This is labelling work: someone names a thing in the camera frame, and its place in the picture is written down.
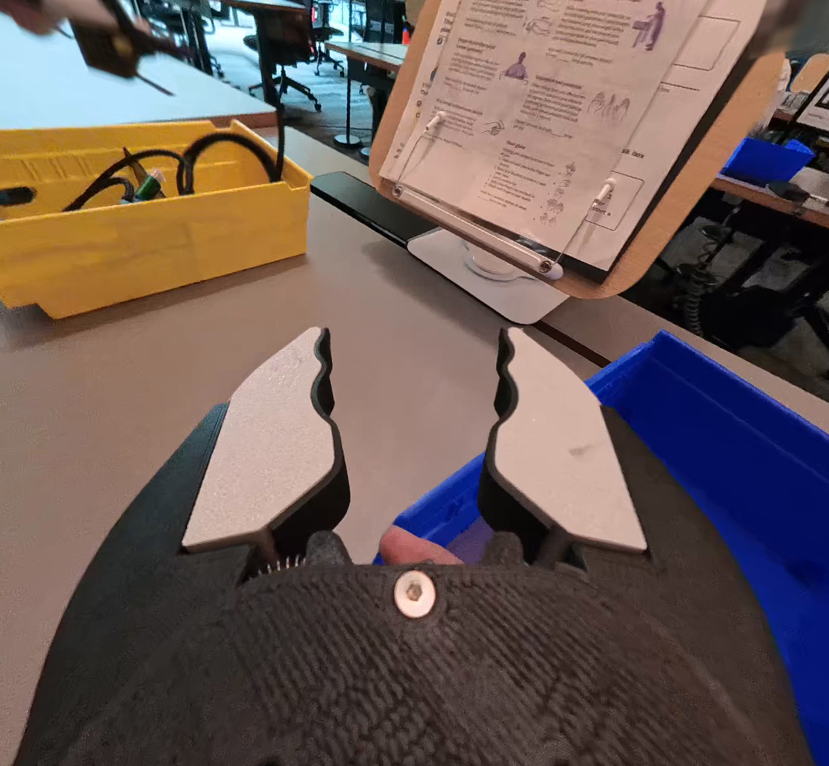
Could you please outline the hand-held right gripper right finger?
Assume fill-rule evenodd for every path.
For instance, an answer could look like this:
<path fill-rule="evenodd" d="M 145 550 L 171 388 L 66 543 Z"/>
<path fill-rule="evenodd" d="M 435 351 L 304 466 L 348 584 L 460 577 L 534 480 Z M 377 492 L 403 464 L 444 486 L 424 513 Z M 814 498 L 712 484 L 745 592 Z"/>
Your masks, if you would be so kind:
<path fill-rule="evenodd" d="M 478 489 L 484 521 L 515 537 L 530 566 L 586 567 L 586 549 L 647 559 L 646 533 L 599 399 L 520 328 L 501 331 L 496 370 L 497 419 Z"/>

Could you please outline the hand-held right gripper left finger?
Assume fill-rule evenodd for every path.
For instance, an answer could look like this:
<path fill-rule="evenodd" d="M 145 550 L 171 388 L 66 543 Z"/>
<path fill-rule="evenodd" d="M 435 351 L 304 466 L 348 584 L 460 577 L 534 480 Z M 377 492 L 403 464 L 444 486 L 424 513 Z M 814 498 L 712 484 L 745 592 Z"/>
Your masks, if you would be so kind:
<path fill-rule="evenodd" d="M 351 494 L 332 419 L 331 335 L 312 327 L 263 362 L 231 396 L 181 546 L 240 545 L 293 562 L 346 516 Z"/>

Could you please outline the silver adapter with black cable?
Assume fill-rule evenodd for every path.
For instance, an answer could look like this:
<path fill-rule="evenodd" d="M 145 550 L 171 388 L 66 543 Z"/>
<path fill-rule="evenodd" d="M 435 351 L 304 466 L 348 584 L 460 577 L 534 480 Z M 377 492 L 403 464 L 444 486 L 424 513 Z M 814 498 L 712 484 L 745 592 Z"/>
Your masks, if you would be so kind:
<path fill-rule="evenodd" d="M 131 20 L 118 0 L 102 0 L 107 9 L 118 20 L 116 29 L 88 28 L 70 22 L 75 41 L 85 63 L 94 69 L 114 76 L 131 79 L 139 76 L 139 60 L 153 54 L 178 56 L 181 48 L 167 38 L 161 38 L 140 29 Z M 195 168 L 200 157 L 214 145 L 231 143 L 238 145 L 254 155 L 260 163 L 270 183 L 280 183 L 285 169 L 285 119 L 283 109 L 275 108 L 277 121 L 278 146 L 275 155 L 265 150 L 264 145 L 240 133 L 220 130 L 197 139 L 183 154 L 171 150 L 150 149 L 134 154 L 141 159 L 169 159 L 177 163 L 176 189 L 180 198 L 195 193 Z M 120 183 L 118 172 L 125 167 L 127 160 L 112 163 L 94 180 L 86 191 L 72 202 L 67 211 L 81 209 L 98 192 Z"/>

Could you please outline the yellow plastic bin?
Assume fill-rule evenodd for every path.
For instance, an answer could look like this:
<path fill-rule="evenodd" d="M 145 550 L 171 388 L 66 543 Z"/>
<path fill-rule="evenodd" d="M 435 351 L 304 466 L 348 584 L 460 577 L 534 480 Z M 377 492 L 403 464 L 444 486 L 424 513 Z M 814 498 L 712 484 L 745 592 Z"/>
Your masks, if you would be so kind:
<path fill-rule="evenodd" d="M 313 176 L 285 157 L 282 181 L 270 183 L 231 143 L 200 157 L 192 196 L 178 196 L 174 160 L 141 159 L 138 196 L 124 167 L 120 183 L 67 211 L 124 147 L 183 154 L 220 130 L 276 154 L 238 120 L 2 130 L 2 193 L 19 199 L 2 206 L 2 305 L 66 318 L 305 254 Z"/>

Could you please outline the grey desk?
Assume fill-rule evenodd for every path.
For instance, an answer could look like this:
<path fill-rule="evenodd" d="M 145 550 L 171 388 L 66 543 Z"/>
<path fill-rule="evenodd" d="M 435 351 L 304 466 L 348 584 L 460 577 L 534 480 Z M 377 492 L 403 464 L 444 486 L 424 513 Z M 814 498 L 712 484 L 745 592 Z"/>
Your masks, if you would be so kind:
<path fill-rule="evenodd" d="M 231 396 L 331 335 L 351 502 L 304 557 L 181 546 Z M 434 764 L 550 754 L 620 616 L 591 552 L 673 537 L 599 399 L 648 557 L 524 564 L 478 510 L 512 328 L 312 199 L 303 257 L 59 324 L 2 309 L 2 764 Z M 385 564 L 390 526 L 463 564 Z"/>

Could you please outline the person's right hand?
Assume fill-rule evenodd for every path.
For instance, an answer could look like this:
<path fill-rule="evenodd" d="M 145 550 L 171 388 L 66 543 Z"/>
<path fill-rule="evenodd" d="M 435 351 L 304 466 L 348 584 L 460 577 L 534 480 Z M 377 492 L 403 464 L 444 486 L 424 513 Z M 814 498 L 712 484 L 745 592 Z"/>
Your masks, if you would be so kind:
<path fill-rule="evenodd" d="M 393 525 L 380 538 L 379 554 L 389 565 L 398 564 L 463 564 L 455 554 L 434 542 L 415 536 Z"/>

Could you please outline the white table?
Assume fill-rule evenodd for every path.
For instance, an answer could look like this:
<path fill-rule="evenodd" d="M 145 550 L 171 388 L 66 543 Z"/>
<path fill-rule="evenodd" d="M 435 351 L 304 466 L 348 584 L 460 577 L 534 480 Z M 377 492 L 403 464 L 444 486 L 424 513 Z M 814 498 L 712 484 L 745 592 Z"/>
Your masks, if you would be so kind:
<path fill-rule="evenodd" d="M 123 79 L 87 67 L 73 39 L 32 35 L 1 17 L 1 128 L 118 126 L 155 121 L 239 120 L 276 126 L 275 109 L 167 55 Z"/>

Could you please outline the large blue plastic bin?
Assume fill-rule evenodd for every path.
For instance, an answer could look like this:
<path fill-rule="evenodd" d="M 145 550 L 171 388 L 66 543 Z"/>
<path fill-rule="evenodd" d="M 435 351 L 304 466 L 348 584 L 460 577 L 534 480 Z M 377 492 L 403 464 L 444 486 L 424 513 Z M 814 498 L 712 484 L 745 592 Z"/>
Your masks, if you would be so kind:
<path fill-rule="evenodd" d="M 606 399 L 634 500 L 673 537 L 648 569 L 591 552 L 606 595 L 606 680 L 548 697 L 550 754 L 463 742 L 434 764 L 737 764 L 702 720 L 750 723 L 766 764 L 827 764 L 827 433 L 667 333 L 587 381 Z"/>

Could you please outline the black stanchion pole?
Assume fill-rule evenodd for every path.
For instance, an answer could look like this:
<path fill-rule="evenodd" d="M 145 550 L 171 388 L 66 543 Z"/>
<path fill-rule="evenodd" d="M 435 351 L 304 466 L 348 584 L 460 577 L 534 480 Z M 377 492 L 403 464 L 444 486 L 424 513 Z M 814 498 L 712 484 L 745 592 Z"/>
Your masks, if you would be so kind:
<path fill-rule="evenodd" d="M 351 31 L 354 16 L 355 0 L 347 1 L 347 36 L 346 42 L 351 42 Z M 347 96 L 346 96 L 346 119 L 345 132 L 334 136 L 334 144 L 345 150 L 359 150 L 362 147 L 361 140 L 352 134 L 351 130 L 351 70 L 350 65 L 346 63 L 346 79 L 347 79 Z"/>

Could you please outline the wooden document stand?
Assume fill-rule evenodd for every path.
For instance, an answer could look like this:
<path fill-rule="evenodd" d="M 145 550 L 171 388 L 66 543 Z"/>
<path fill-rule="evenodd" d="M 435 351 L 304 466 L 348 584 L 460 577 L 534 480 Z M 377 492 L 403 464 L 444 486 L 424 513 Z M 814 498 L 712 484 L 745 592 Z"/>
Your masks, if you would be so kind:
<path fill-rule="evenodd" d="M 372 156 L 377 189 L 433 223 L 431 233 L 406 247 L 459 288 L 514 324 L 531 325 L 569 296 L 604 297 L 635 285 L 664 248 L 697 218 L 721 219 L 724 204 L 710 190 L 754 124 L 759 109 L 741 112 L 729 125 L 722 114 L 750 72 L 756 47 L 783 0 L 711 0 L 699 27 L 665 78 L 656 110 L 635 130 L 633 151 L 648 156 L 652 173 L 637 228 L 607 274 L 555 255 L 522 236 L 445 210 L 434 201 L 396 187 L 380 176 L 394 149 L 400 118 L 407 107 L 426 35 L 440 16 L 442 0 L 430 0 L 421 12 L 409 62 L 400 73 L 389 112 L 380 130 L 384 144 Z"/>

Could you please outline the long wooden table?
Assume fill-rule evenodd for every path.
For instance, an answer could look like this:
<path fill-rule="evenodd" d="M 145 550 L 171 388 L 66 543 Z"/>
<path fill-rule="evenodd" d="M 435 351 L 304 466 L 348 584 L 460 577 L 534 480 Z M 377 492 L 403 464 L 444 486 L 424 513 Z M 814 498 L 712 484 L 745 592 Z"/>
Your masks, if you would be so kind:
<path fill-rule="evenodd" d="M 793 216 L 802 222 L 809 222 L 824 229 L 828 228 L 827 206 L 814 197 L 803 201 L 786 199 L 778 196 L 769 188 L 761 188 L 722 175 L 716 176 L 710 183 L 710 190 Z"/>

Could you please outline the small blue plastic bin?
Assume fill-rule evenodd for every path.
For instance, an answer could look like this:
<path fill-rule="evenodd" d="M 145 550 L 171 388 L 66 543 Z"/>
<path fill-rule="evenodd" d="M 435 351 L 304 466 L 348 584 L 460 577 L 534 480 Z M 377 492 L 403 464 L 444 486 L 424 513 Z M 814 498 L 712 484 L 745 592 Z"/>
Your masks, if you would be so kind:
<path fill-rule="evenodd" d="M 746 137 L 720 173 L 733 180 L 764 187 L 771 183 L 791 182 L 815 156 L 812 149 L 796 139 L 779 145 L 766 139 Z"/>

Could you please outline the printed instruction sheet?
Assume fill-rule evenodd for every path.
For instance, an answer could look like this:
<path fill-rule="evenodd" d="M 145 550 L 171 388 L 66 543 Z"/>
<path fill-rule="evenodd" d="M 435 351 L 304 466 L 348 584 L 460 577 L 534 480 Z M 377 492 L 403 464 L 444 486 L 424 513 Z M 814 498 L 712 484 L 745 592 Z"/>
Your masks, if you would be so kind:
<path fill-rule="evenodd" d="M 607 274 L 648 206 L 635 130 L 711 0 L 442 0 L 384 180 Z"/>

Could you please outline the framed white sign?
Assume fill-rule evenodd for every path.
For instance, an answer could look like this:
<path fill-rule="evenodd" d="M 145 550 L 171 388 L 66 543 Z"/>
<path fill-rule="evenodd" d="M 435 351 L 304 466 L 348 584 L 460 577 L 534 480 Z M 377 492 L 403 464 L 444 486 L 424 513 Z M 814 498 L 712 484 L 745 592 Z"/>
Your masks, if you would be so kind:
<path fill-rule="evenodd" d="M 792 119 L 794 126 L 828 132 L 828 74 L 818 83 Z"/>

